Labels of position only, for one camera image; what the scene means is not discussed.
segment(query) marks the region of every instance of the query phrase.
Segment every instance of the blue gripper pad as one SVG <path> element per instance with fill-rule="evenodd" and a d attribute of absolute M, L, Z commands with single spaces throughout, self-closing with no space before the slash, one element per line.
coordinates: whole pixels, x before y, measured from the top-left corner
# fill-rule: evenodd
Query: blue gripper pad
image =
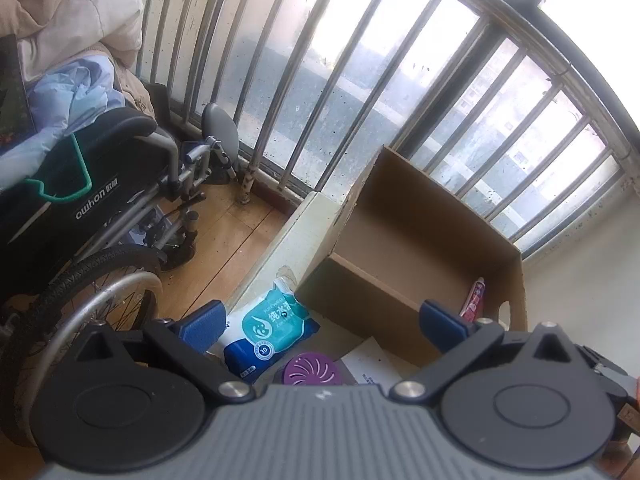
<path fill-rule="evenodd" d="M 204 354 L 220 338 L 225 327 L 225 306 L 220 300 L 212 300 L 173 323 L 170 329 L 191 348 Z"/>
<path fill-rule="evenodd" d="M 424 301 L 419 318 L 422 335 L 443 354 L 472 333 L 471 323 L 431 300 Z"/>

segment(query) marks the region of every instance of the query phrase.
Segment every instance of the toothpaste tube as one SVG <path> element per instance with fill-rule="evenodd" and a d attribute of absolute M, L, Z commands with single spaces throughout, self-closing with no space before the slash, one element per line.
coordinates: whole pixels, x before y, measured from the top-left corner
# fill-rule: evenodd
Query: toothpaste tube
<path fill-rule="evenodd" d="M 285 352 L 320 326 L 281 278 L 273 288 L 226 316 L 226 330 L 212 348 L 229 371 L 253 383 Z"/>
<path fill-rule="evenodd" d="M 471 286 L 469 295 L 466 297 L 466 301 L 462 310 L 460 310 L 460 317 L 463 317 L 467 321 L 476 320 L 482 312 L 482 297 L 484 296 L 484 278 L 478 278 Z"/>

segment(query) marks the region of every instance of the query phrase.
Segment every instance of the metal railing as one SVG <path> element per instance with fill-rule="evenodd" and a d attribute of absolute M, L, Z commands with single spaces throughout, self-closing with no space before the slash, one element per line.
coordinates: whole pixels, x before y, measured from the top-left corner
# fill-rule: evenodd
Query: metal railing
<path fill-rule="evenodd" d="M 170 95 L 172 95 L 172 91 L 174 90 L 175 77 L 178 70 L 178 57 L 180 56 L 183 37 L 187 33 L 188 17 L 193 1 L 194 0 L 184 0 L 177 22 L 175 39 L 171 42 L 170 38 L 166 37 L 165 30 L 168 13 L 172 8 L 172 0 L 162 0 L 156 37 L 153 42 L 153 51 L 151 52 L 152 63 L 148 79 L 151 82 L 158 80 L 160 51 L 162 48 L 171 50 L 172 56 L 167 79 Z M 274 23 L 282 12 L 283 1 L 284 0 L 273 0 L 271 2 L 270 11 L 262 24 L 260 36 L 255 43 L 252 58 L 248 65 L 246 76 L 242 81 L 242 88 L 236 102 L 234 113 L 234 121 L 236 124 L 239 124 L 241 120 L 248 93 L 254 84 L 258 63 L 264 54 L 268 39 L 273 31 Z M 336 85 L 343 76 L 348 62 L 353 57 L 354 51 L 382 2 L 382 0 L 371 0 L 366 10 L 364 10 L 364 13 L 353 30 L 352 36 L 345 44 L 333 69 L 326 78 L 324 87 L 315 101 L 305 126 L 300 131 L 300 136 L 295 142 L 286 166 L 281 168 L 272 160 L 265 158 L 264 150 L 271 139 L 276 120 L 282 110 L 283 103 L 292 86 L 292 82 L 300 70 L 303 58 L 317 30 L 318 23 L 321 21 L 330 1 L 331 0 L 315 0 L 313 3 L 302 30 L 288 55 L 286 66 L 280 76 L 275 92 L 273 95 L 268 96 L 271 101 L 270 106 L 264 120 L 261 121 L 260 133 L 258 134 L 255 144 L 248 146 L 242 143 L 241 152 L 248 161 L 248 165 L 244 182 L 241 186 L 240 202 L 245 203 L 248 201 L 249 192 L 256 175 L 267 177 L 271 185 L 280 192 L 286 192 L 287 189 L 289 189 L 296 195 L 303 196 L 312 190 L 311 186 L 296 177 L 294 168 L 300 160 L 311 133 L 329 101 L 330 95 L 334 92 Z M 365 120 L 372 113 L 372 110 L 385 89 L 388 88 L 392 77 L 398 72 L 399 66 L 405 59 L 406 54 L 414 45 L 418 35 L 423 31 L 442 1 L 443 0 L 428 1 L 415 20 L 412 28 L 404 36 L 404 39 L 393 56 L 386 62 L 385 69 L 370 93 L 362 101 L 360 110 L 344 132 L 342 140 L 338 143 L 338 146 L 326 164 L 326 168 L 313 187 L 314 190 L 322 191 L 324 189 Z M 468 88 L 475 75 L 480 68 L 482 68 L 482 64 L 488 60 L 490 54 L 495 52 L 504 38 L 510 38 L 510 40 L 518 46 L 517 52 L 508 60 L 503 69 L 500 70 L 488 86 L 487 90 L 463 118 L 462 122 L 431 157 L 427 165 L 424 166 L 424 171 L 432 174 L 438 165 L 450 156 L 454 147 L 463 139 L 463 136 L 469 131 L 469 128 L 482 116 L 488 105 L 496 98 L 508 79 L 513 75 L 514 71 L 521 65 L 526 57 L 529 57 L 529 59 L 532 59 L 547 74 L 552 83 L 551 88 L 540 98 L 539 102 L 526 114 L 523 120 L 517 124 L 513 131 L 506 136 L 503 142 L 493 150 L 479 169 L 473 172 L 464 184 L 455 191 L 455 194 L 463 198 L 479 184 L 484 183 L 484 179 L 490 170 L 514 147 L 516 142 L 530 129 L 531 125 L 540 117 L 540 114 L 544 112 L 549 103 L 551 103 L 560 92 L 567 95 L 576 109 L 581 113 L 582 117 L 577 120 L 575 126 L 561 138 L 558 144 L 550 150 L 543 160 L 539 162 L 529 174 L 526 174 L 524 179 L 516 184 L 510 192 L 504 197 L 498 197 L 497 199 L 495 197 L 492 198 L 494 203 L 490 211 L 484 214 L 484 218 L 492 222 L 498 215 L 508 208 L 511 208 L 514 201 L 535 183 L 587 126 L 590 126 L 600 136 L 600 139 L 605 145 L 603 151 L 571 184 L 566 186 L 553 200 L 535 214 L 532 219 L 520 225 L 516 232 L 510 236 L 510 240 L 516 242 L 548 216 L 549 213 L 558 208 L 558 206 L 567 200 L 610 156 L 620 165 L 621 169 L 611 175 L 587 200 L 574 207 L 573 211 L 571 211 L 563 221 L 552 229 L 549 229 L 549 233 L 567 226 L 567 222 L 572 221 L 576 212 L 584 208 L 585 204 L 593 203 L 594 200 L 597 200 L 597 197 L 606 192 L 622 174 L 631 177 L 632 183 L 635 186 L 636 179 L 639 176 L 640 164 L 638 163 L 638 152 L 628 140 L 628 137 L 633 137 L 634 132 L 628 129 L 625 131 L 626 135 L 622 132 L 609 108 L 603 104 L 594 92 L 592 86 L 578 73 L 572 64 L 571 56 L 569 56 L 569 58 L 567 57 L 567 48 L 564 49 L 564 53 L 561 53 L 556 48 L 554 42 L 552 42 L 552 40 L 556 43 L 562 43 L 562 41 L 555 38 L 546 38 L 525 19 L 523 14 L 526 14 L 527 17 L 531 19 L 532 16 L 535 18 L 536 12 L 541 12 L 538 9 L 540 0 L 507 0 L 510 4 L 505 0 L 458 1 L 463 2 L 472 9 L 473 12 L 479 15 L 479 18 L 462 43 L 460 43 L 457 49 L 451 54 L 449 60 L 440 70 L 440 73 L 428 86 L 423 98 L 418 102 L 414 111 L 399 128 L 397 135 L 391 143 L 392 148 L 406 158 L 411 159 L 418 148 L 430 138 L 430 135 L 440 123 L 446 111 L 451 109 L 457 99 L 456 96 L 462 95 L 464 89 Z M 146 0 L 143 23 L 143 35 L 145 37 L 149 33 L 148 23 L 150 21 L 150 10 L 153 7 L 153 2 L 154 0 Z M 244 14 L 248 2 L 249 0 L 239 0 L 229 28 L 219 30 L 219 22 L 225 0 L 207 0 L 206 7 L 201 16 L 193 56 L 189 63 L 184 99 L 182 102 L 172 101 L 174 111 L 177 112 L 174 118 L 177 118 L 182 124 L 199 126 L 200 117 L 196 110 L 196 101 L 205 76 L 205 68 L 207 59 L 209 59 L 210 56 L 212 40 L 216 34 L 226 34 L 224 48 L 218 60 L 217 70 L 214 72 L 214 83 L 211 93 L 212 101 L 218 99 L 224 84 L 223 76 L 225 75 L 225 70 L 228 70 L 228 61 L 232 53 L 232 47 L 238 31 L 241 28 L 242 20 L 245 18 Z M 148 59 L 148 56 L 149 52 L 143 47 L 136 63 L 136 73 L 138 76 L 143 75 L 143 61 Z M 575 57 L 579 58 L 580 63 L 584 66 L 584 59 L 578 54 L 575 54 Z M 591 74 L 587 69 L 584 69 L 584 72 Z M 604 80 L 593 79 L 593 77 L 590 83 L 598 88 L 602 87 L 603 84 L 606 86 Z M 606 88 L 602 92 L 607 95 L 610 103 L 611 97 L 607 93 Z M 618 120 L 626 124 L 623 121 L 624 114 L 620 112 L 620 107 L 615 106 L 613 108 L 616 111 Z M 539 241 L 525 248 L 527 249 L 526 254 L 535 250 L 539 246 L 539 243 L 545 239 L 546 237 L 542 236 Z"/>

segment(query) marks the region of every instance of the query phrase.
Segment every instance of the light blue cloth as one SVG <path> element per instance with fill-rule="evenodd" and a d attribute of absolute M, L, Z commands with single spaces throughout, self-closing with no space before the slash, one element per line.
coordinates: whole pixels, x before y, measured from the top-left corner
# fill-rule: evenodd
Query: light blue cloth
<path fill-rule="evenodd" d="M 0 193 L 33 176 L 60 139 L 124 106 L 106 56 L 86 56 L 47 72 L 27 90 L 36 134 L 0 156 Z"/>

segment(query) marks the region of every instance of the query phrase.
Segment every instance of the glass pane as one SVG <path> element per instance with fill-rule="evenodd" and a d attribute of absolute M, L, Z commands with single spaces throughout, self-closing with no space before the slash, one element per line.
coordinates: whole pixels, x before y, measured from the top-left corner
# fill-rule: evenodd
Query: glass pane
<path fill-rule="evenodd" d="M 340 202 L 380 146 L 389 144 L 478 17 L 443 0 L 356 134 L 323 192 Z"/>
<path fill-rule="evenodd" d="M 184 101 L 184 93 L 187 88 L 187 79 L 189 77 L 189 70 L 191 67 L 191 60 L 193 59 L 193 52 L 195 51 L 196 39 L 198 37 L 198 31 L 200 30 L 200 23 L 204 15 L 204 8 L 207 5 L 207 0 L 192 0 L 187 14 L 187 21 L 184 27 L 184 33 L 182 34 L 182 43 L 180 44 L 180 53 L 178 54 L 178 63 L 175 66 L 175 78 L 174 86 L 172 88 L 171 97 L 178 102 Z M 180 19 L 180 13 L 182 7 L 178 10 L 177 16 Z M 165 33 L 170 37 L 175 37 L 167 30 Z M 168 59 L 171 60 L 171 53 L 168 53 Z"/>
<path fill-rule="evenodd" d="M 150 81 L 151 78 L 151 62 L 156 46 L 156 34 L 158 33 L 158 23 L 160 21 L 163 2 L 164 0 L 151 0 L 151 5 L 149 6 L 146 34 L 142 45 L 142 66 L 140 67 L 140 79 L 144 81 Z"/>
<path fill-rule="evenodd" d="M 282 105 L 265 155 L 286 167 L 344 46 L 371 0 L 331 0 Z"/>
<path fill-rule="evenodd" d="M 218 104 L 233 117 L 255 45 L 274 0 L 248 0 L 226 64 Z"/>
<path fill-rule="evenodd" d="M 492 225 L 509 237 L 549 205 L 602 152 L 600 137 L 587 126 Z"/>
<path fill-rule="evenodd" d="M 314 187 L 389 60 L 429 0 L 382 0 L 329 96 L 293 175 Z"/>
<path fill-rule="evenodd" d="M 463 201 L 478 214 L 486 215 L 535 170 L 575 126 L 579 118 L 580 112 L 564 92 L 560 92 L 523 136 L 482 178 L 482 184 L 479 183 L 479 186 L 476 185 L 468 192 Z"/>
<path fill-rule="evenodd" d="M 540 8 L 589 57 L 640 124 L 640 0 L 543 0 Z"/>
<path fill-rule="evenodd" d="M 151 75 L 151 62 L 153 59 L 154 49 L 156 46 L 156 34 L 158 33 L 158 21 L 160 20 L 160 12 L 162 11 L 162 3 L 164 0 L 154 0 L 153 7 L 149 14 L 153 14 L 154 18 L 149 23 L 145 38 L 143 63 L 142 63 L 142 79 L 149 80 Z M 162 33 L 162 44 L 158 57 L 158 70 L 156 73 L 156 81 L 167 84 L 169 77 L 169 65 L 171 64 L 171 55 L 174 49 L 175 33 L 178 29 L 180 21 L 180 13 L 184 0 L 171 0 L 167 16 L 164 22 L 164 31 Z"/>
<path fill-rule="evenodd" d="M 521 251 L 525 251 L 535 242 L 540 240 L 551 229 L 567 218 L 571 213 L 580 207 L 590 196 L 606 183 L 618 171 L 618 164 L 610 156 L 600 167 L 564 202 L 561 203 L 543 221 L 536 225 L 531 231 L 525 234 L 515 245 Z"/>
<path fill-rule="evenodd" d="M 526 57 L 431 177 L 457 191 L 511 135 L 550 85 L 546 74 Z"/>
<path fill-rule="evenodd" d="M 447 115 L 435 127 L 431 135 L 412 156 L 411 162 L 418 168 L 424 168 L 433 158 L 444 142 L 449 139 L 455 129 L 468 115 L 478 100 L 484 95 L 491 83 L 502 71 L 518 47 L 511 40 L 504 40 L 498 50 L 490 57 L 484 68 L 473 80 L 471 85 L 462 94 L 462 97 L 453 105 Z"/>
<path fill-rule="evenodd" d="M 273 30 L 255 70 L 238 124 L 240 140 L 255 146 L 271 99 L 282 77 L 289 55 L 300 36 L 316 0 L 283 0 Z"/>
<path fill-rule="evenodd" d="M 218 74 L 222 51 L 225 47 L 226 38 L 228 37 L 229 29 L 231 28 L 231 22 L 236 15 L 239 2 L 240 0 L 225 0 L 222 5 L 220 18 L 216 25 L 216 30 L 211 41 L 211 48 L 209 49 L 207 62 L 202 75 L 202 83 L 200 85 L 198 100 L 196 102 L 197 114 L 202 113 L 204 107 L 211 99 L 211 92 L 213 91 L 213 85 L 216 81 L 216 75 Z"/>

